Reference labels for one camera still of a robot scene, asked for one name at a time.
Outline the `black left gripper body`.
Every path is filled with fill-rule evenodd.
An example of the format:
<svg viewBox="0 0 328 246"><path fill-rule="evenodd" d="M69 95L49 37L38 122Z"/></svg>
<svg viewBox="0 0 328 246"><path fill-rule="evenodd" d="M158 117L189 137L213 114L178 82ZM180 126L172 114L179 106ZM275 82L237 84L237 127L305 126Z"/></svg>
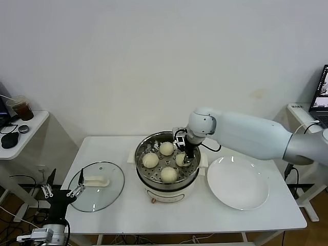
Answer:
<svg viewBox="0 0 328 246"><path fill-rule="evenodd" d="M53 196L47 199L50 204L49 218L65 218L69 204L77 200L76 195L72 195L71 190L55 190Z"/></svg>

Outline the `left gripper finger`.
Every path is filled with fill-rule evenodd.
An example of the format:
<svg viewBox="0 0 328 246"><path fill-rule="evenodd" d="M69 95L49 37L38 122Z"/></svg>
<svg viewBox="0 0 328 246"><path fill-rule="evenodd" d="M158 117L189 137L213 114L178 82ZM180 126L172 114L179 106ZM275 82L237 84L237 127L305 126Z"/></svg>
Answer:
<svg viewBox="0 0 328 246"><path fill-rule="evenodd" d="M84 169L82 168L79 173L77 186L67 194L67 197L78 197L85 189L84 180Z"/></svg>
<svg viewBox="0 0 328 246"><path fill-rule="evenodd" d="M53 185L53 182L55 179L55 174L56 174L56 169L54 169L52 171L52 173L48 177L46 183L41 185L41 189L42 189L42 192L43 192L45 198L53 197L52 185Z"/></svg>

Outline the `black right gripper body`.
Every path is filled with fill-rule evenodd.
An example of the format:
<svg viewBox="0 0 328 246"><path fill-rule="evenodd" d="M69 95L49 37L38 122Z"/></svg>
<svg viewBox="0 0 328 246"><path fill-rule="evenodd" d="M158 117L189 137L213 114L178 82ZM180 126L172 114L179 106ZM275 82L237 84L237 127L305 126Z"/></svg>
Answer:
<svg viewBox="0 0 328 246"><path fill-rule="evenodd" d="M187 139L185 139L184 142L184 152L186 154L186 158L194 158L194 149L196 145L190 143Z"/></svg>

